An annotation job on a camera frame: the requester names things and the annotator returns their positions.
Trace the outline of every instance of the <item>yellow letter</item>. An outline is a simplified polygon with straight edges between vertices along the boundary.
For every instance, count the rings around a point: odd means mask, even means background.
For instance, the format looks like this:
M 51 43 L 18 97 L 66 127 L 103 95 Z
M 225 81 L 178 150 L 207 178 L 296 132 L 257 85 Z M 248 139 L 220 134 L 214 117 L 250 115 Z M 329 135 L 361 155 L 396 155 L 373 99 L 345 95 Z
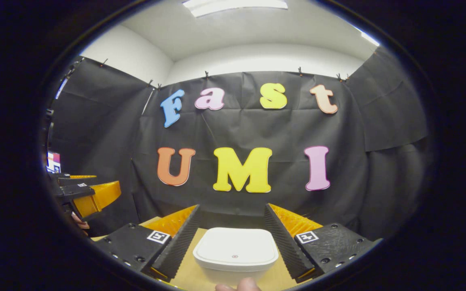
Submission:
M 228 175 L 237 191 L 242 190 L 249 179 L 246 191 L 251 193 L 267 193 L 271 190 L 267 184 L 267 166 L 272 150 L 268 148 L 255 148 L 251 151 L 248 159 L 242 165 L 237 154 L 232 148 L 218 148 L 213 154 L 218 158 L 217 182 L 213 189 L 217 191 L 229 191 L 231 185 L 228 183 Z
M 260 87 L 260 104 L 268 109 L 281 109 L 287 105 L 287 97 L 283 94 L 285 87 L 281 84 L 265 83 Z

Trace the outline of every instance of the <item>human hand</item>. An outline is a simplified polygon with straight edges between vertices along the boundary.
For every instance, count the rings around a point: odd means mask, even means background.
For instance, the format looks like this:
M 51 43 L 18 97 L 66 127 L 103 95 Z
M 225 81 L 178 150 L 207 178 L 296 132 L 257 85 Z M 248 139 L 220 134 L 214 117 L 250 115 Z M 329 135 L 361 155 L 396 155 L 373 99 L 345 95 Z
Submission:
M 215 291 L 261 291 L 261 289 L 256 285 L 255 279 L 253 278 L 243 278 L 238 283 L 237 289 L 233 289 L 228 285 L 219 284 L 215 286 Z
M 89 230 L 89 224 L 87 224 L 87 222 L 81 221 L 80 218 L 78 218 L 78 216 L 74 212 L 72 212 L 72 218 L 76 222 L 76 225 L 78 225 L 78 227 L 82 228 L 83 230 Z

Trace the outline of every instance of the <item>orange letter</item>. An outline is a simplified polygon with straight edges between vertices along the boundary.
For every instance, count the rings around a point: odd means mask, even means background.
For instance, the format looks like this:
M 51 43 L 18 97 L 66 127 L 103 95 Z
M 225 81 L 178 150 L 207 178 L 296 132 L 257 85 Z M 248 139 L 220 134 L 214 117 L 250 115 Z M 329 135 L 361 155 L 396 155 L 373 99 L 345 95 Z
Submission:
M 316 101 L 318 101 L 318 106 L 322 112 L 326 114 L 334 114 L 337 112 L 337 105 L 330 104 L 330 100 L 328 99 L 329 96 L 333 96 L 331 90 L 326 90 L 323 85 L 317 85 L 310 90 L 310 93 L 316 95 Z
M 167 185 L 181 186 L 188 181 L 190 174 L 190 162 L 192 156 L 195 155 L 193 149 L 180 149 L 179 154 L 181 155 L 181 170 L 178 176 L 170 175 L 170 158 L 176 151 L 173 148 L 159 148 L 157 150 L 159 154 L 159 161 L 157 162 L 157 176 L 159 180 Z

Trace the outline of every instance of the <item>white wall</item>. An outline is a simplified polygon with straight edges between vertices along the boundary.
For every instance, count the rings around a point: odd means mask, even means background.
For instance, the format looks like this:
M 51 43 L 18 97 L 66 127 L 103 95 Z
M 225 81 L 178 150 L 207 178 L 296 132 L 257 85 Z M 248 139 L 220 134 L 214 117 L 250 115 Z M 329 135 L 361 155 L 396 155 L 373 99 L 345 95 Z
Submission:
M 230 72 L 287 71 L 336 77 L 352 74 L 364 60 L 342 53 L 298 44 L 250 44 L 221 48 L 176 61 L 166 84 Z
M 174 62 L 159 48 L 127 27 L 117 25 L 96 39 L 82 53 L 142 81 L 165 84 Z

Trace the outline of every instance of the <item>blue letter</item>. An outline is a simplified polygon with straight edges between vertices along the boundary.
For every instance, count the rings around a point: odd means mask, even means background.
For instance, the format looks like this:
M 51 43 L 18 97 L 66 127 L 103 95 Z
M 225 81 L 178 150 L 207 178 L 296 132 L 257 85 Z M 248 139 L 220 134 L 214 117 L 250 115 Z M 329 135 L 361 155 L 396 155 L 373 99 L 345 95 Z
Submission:
M 178 121 L 181 117 L 178 113 L 176 113 L 176 110 L 181 110 L 181 100 L 179 97 L 183 97 L 183 95 L 184 91 L 179 89 L 177 92 L 172 94 L 172 96 L 161 102 L 161 107 L 163 107 L 163 111 L 165 111 L 165 128 Z

